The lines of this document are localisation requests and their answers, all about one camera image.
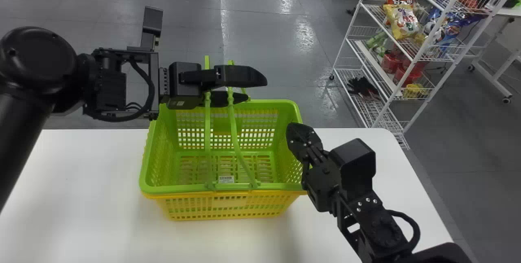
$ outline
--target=glossy floor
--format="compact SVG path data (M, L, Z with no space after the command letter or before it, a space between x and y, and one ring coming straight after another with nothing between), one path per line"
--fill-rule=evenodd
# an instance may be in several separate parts
M160 64L213 63L234 59L263 72L269 86L253 98L289 98L314 127L355 127L357 120L336 82L328 81L356 0L0 0L0 33L42 26L80 52L98 46L125 48L140 40L143 7L164 9ZM506 58L494 46L490 61ZM129 70L128 100L144 102L146 88ZM520 78L512 68L508 75ZM519 81L508 78L514 87ZM518 94L511 105L465 64L406 134L406 152L452 237L482 262L517 261L516 219L521 187L515 125ZM110 124L80 111L53 117L46 128L147 127L148 121Z

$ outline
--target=basket label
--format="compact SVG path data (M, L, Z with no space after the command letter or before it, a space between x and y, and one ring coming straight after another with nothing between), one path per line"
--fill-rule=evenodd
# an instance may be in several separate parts
M235 183L235 177L232 175L220 175L219 183L220 184L233 184L233 183Z

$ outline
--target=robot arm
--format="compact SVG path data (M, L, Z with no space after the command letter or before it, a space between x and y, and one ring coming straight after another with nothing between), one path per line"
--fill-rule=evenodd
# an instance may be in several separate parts
M412 254L420 229L409 216L387 210L372 189L376 158L362 140L354 139L331 152L325 151L313 128L291 123L286 129L288 148L302 165L302 188L317 211L337 218L337 226L363 263L470 263L453 243ZM400 217L413 228L407 241L393 217ZM355 224L359 229L350 232Z
M158 45L162 11L145 8L140 47L97 48L76 55L56 33L39 27L13 29L0 40L0 211L15 186L45 121L51 114L83 113L107 122L157 118L159 104L170 109L203 105L204 93L225 85L257 87L266 77L249 66L217 65L202 70L197 63L175 62L160 68ZM127 104L127 78L121 66L130 63L149 87L143 104ZM147 65L142 70L138 64ZM248 99L235 93L234 102ZM211 105L228 105L226 92L211 92Z

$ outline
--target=red container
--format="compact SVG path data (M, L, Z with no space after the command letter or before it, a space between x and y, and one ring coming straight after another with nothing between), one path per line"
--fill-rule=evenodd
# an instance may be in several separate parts
M404 74L405 74L405 70L403 69L403 67L399 67L396 70L396 74L394 74L394 78L392 80L393 83L398 85L398 82L402 79ZM403 82L402 87L405 87L405 86L407 86L409 84L412 84L414 81L419 79L421 75L422 75L422 72L415 72L414 70L412 70L411 73L409 74L409 76Z
M394 74L396 69L402 66L402 59L392 53L386 53L382 59L382 70L388 74Z
M429 62L428 61L418 61L414 67L413 67L413 70L411 71L411 74L415 73L415 74L418 74L420 72L423 72L423 69L425 68L426 64L428 64ZM409 60L408 57L404 57L403 59L403 69L404 70L407 70L407 68L409 68L409 65L411 64L411 61Z

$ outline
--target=basket handle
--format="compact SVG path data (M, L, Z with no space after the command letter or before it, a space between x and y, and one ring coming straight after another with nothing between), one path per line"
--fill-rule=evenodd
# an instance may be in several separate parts
M250 187L255 189L255 188L259 187L261 182L257 181L255 179L255 174L246 165L246 161L244 160L244 157L242 156L241 148L239 146L239 141L237 139L237 126L236 126L236 121L235 121L235 111L233 109L233 90L232 90L232 88L228 87L227 92L228 92L228 118L230 119L231 140L233 142L233 148L235 149L235 153L236 153L237 157L239 158L239 162L242 165L242 168L245 170L246 174L248 175L248 178L250 179Z
M204 69L210 69L210 57L204 56ZM206 158L206 164L208 164L208 176L206 181L206 187L211 191L215 191L214 182L214 165L212 164L212 158L210 157L210 92L204 94L204 155Z

